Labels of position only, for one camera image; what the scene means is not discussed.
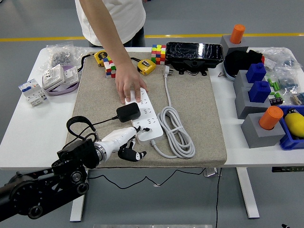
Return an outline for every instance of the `coiled white cable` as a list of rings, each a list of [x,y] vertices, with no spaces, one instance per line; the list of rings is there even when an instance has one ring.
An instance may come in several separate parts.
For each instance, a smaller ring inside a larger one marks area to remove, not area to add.
[[[192,139],[184,129],[181,124],[181,120],[177,111],[171,105],[171,99],[169,95],[169,90],[167,86],[167,77],[169,75],[170,68],[165,66],[164,69],[164,78],[165,78],[165,89],[168,97],[169,106],[164,107],[163,110],[157,114],[157,118],[167,134],[168,141],[171,147],[172,152],[175,154],[174,156],[166,155],[161,152],[154,140],[151,140],[151,145],[155,148],[155,150],[165,158],[191,158],[195,155],[195,146],[193,144]],[[171,121],[171,125],[174,127],[170,128],[166,116],[169,117]],[[180,143],[177,141],[176,136],[178,135],[180,138]]]

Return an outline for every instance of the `black power adapter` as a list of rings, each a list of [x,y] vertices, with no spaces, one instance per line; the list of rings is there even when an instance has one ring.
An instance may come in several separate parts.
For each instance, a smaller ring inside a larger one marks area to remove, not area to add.
[[[135,120],[141,116],[138,104],[136,102],[127,104],[116,109],[117,117],[120,122],[124,123],[129,120]]]

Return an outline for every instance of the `white t-shirt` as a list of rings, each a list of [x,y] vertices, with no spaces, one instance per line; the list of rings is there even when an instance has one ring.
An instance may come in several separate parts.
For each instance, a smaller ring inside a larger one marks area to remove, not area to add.
[[[112,16],[122,43],[131,40],[143,27],[146,20],[142,0],[103,0],[103,2]],[[92,44],[102,46],[82,10],[79,0],[75,0],[75,4],[84,37]]]

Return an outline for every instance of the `blue plastic tray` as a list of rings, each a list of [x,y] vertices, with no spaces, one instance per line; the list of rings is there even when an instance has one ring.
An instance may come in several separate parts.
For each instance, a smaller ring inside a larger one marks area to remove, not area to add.
[[[278,107],[280,107],[283,110],[284,115],[287,114],[287,111],[290,108],[294,108],[300,114],[304,115],[304,105],[303,106],[301,106],[301,105],[296,105],[296,106],[279,105]],[[281,148],[285,151],[290,151],[290,150],[294,150],[294,149],[304,149],[304,139],[293,139],[292,138],[284,118],[281,118],[280,123],[286,133],[286,135],[280,140]]]

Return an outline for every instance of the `rubik's cube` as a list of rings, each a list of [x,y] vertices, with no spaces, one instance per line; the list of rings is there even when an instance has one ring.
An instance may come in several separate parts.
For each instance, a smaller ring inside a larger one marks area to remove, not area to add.
[[[151,61],[157,65],[165,65],[166,45],[153,44],[151,52]]]
[[[116,67],[111,60],[111,58],[104,58],[104,67],[105,67],[105,77],[106,78],[115,78]]]

